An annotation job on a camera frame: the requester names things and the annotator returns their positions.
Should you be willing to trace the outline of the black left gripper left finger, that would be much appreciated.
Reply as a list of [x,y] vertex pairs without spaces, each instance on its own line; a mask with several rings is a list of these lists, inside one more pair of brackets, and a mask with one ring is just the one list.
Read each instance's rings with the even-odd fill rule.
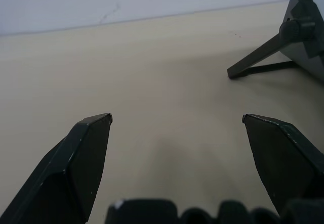
[[79,121],[39,162],[0,224],[86,224],[100,186],[112,115]]

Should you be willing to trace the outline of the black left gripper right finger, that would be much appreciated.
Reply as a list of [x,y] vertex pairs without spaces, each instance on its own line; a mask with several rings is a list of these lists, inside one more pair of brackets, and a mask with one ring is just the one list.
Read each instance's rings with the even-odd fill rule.
[[324,199],[324,154],[294,125],[245,114],[255,166],[278,213],[293,199]]

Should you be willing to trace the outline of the black-framed whiteboard with stand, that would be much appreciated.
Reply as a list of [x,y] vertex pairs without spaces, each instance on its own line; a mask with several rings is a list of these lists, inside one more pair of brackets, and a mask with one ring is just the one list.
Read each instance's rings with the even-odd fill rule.
[[323,14],[314,0],[289,0],[278,34],[229,67],[228,77],[302,68],[324,82]]

